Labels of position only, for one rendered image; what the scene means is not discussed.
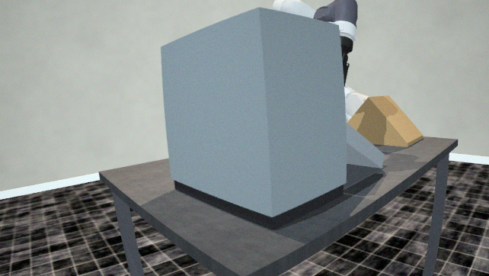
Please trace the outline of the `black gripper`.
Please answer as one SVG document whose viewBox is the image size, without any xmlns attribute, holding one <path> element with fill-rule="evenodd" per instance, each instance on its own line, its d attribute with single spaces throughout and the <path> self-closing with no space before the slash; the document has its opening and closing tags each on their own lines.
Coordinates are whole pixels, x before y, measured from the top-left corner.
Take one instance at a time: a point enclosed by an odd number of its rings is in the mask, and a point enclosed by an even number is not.
<svg viewBox="0 0 489 276">
<path fill-rule="evenodd" d="M 343 70 L 344 70 L 344 86 L 347 79 L 347 72 L 350 64 L 347 63 L 347 54 L 353 50 L 353 41 L 349 37 L 340 36 L 341 49 L 342 49 L 342 60 L 343 60 Z"/>
</svg>

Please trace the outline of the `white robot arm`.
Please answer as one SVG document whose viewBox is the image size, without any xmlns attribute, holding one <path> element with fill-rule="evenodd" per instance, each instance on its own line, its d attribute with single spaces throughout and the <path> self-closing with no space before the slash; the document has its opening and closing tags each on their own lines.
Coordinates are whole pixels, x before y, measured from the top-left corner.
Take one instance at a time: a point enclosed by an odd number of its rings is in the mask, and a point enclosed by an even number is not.
<svg viewBox="0 0 489 276">
<path fill-rule="evenodd" d="M 357 3 L 356 0 L 334 0 L 326 6 L 322 6 L 314 11 L 304 2 L 299 0 L 276 0 L 273 3 L 273 10 L 297 14 L 320 21 L 326 21 L 339 25 L 340 36 L 349 37 L 352 41 L 356 38 Z M 346 84 L 345 106 L 347 121 L 360 108 L 368 96 L 356 93 Z M 355 93 L 357 95 L 355 95 Z M 364 99 L 365 98 L 365 99 Z"/>
</svg>

